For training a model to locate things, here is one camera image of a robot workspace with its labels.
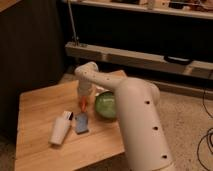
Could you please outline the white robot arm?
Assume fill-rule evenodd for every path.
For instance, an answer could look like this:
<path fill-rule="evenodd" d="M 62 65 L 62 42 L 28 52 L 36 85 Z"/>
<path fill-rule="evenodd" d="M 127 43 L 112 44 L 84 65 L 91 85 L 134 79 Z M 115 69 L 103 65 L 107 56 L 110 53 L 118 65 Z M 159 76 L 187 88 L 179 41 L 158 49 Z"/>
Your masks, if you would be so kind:
<path fill-rule="evenodd" d="M 148 81 L 101 73 L 95 62 L 75 69 L 78 92 L 85 94 L 96 84 L 115 95 L 116 114 L 132 171 L 176 171 L 156 110 L 160 92 Z"/>

